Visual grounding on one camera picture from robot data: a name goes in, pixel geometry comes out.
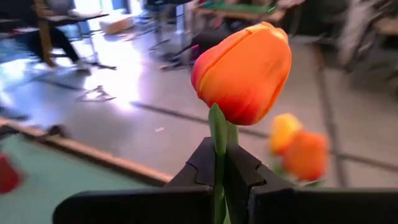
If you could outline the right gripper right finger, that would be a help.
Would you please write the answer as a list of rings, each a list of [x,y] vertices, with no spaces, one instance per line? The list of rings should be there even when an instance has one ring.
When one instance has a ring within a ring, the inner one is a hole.
[[[398,189],[297,187],[233,142],[225,197],[231,224],[398,224]]]

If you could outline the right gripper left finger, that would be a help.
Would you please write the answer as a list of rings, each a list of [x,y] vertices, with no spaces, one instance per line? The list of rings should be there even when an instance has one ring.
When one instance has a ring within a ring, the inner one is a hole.
[[[215,147],[206,137],[165,186],[87,191],[61,202],[53,224],[214,224]]]

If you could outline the orange tulip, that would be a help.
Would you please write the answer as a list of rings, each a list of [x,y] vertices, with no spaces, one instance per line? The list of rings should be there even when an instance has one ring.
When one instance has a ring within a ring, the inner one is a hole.
[[[324,135],[299,131],[282,156],[282,167],[299,182],[319,181],[328,166],[328,151],[328,139]]]
[[[285,31],[260,22],[235,32],[195,61],[191,83],[208,107],[215,152],[214,224],[226,218],[223,177],[226,147],[238,126],[258,123],[276,102],[291,69]]]

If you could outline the yellow tulip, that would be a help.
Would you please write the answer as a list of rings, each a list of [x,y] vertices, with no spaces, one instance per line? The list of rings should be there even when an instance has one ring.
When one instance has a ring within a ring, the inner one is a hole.
[[[303,128],[302,123],[291,113],[277,115],[272,120],[269,147],[272,155],[283,156],[294,136]]]

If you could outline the red vase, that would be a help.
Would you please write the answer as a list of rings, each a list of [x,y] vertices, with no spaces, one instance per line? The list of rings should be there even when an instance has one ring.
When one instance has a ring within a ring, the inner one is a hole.
[[[21,182],[21,173],[16,166],[6,154],[0,153],[0,194],[12,192]]]

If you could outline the green table mat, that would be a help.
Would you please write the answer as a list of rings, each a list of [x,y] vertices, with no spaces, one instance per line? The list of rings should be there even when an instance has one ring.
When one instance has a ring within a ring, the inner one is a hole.
[[[0,152],[19,172],[22,182],[0,194],[0,224],[52,224],[59,203],[91,190],[130,190],[161,187],[163,182],[113,164],[67,152],[21,134],[0,140]]]

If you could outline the black table clamp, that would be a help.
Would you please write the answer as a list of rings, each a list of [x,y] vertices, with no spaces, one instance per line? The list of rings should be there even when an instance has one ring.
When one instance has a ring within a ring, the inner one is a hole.
[[[61,138],[69,138],[70,133],[68,132],[67,128],[61,124],[55,124],[50,126],[46,130],[46,135],[48,136],[60,136]]]

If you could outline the black tripod stand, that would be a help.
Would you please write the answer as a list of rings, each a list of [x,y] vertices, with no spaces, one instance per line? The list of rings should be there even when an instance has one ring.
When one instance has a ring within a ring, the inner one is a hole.
[[[105,91],[103,85],[98,85],[90,90],[85,90],[80,96],[76,98],[77,101],[82,102],[105,102],[115,99],[115,96],[111,96]]]

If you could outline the person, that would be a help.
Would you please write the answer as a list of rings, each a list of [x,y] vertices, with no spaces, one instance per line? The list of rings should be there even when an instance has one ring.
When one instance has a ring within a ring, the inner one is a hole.
[[[58,11],[54,11],[49,7],[46,1],[44,3],[39,3],[38,9],[36,9],[35,0],[19,0],[18,6],[18,13],[21,16],[20,20],[29,27],[39,28],[37,12],[39,12],[43,17],[58,15]],[[49,26],[49,36],[52,46],[62,49],[66,56],[76,65],[77,70],[90,72],[90,68],[77,54],[63,31],[55,26]],[[45,62],[40,31],[38,29],[21,34],[18,38],[28,50],[38,56],[41,62]]]

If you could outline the cardboard box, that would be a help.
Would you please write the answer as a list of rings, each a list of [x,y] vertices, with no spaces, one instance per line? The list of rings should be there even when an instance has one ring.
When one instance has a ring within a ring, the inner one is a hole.
[[[99,26],[105,34],[118,34],[134,27],[134,17],[131,14],[110,14],[99,21]]]

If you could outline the workstation table with green mat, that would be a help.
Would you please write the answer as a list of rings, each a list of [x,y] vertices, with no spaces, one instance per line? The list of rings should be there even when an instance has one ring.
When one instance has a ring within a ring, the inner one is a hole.
[[[203,0],[192,8],[193,14],[220,16],[230,19],[248,21],[279,22],[285,16],[285,11],[276,4],[271,6],[253,6],[247,4],[225,4],[223,0]]]

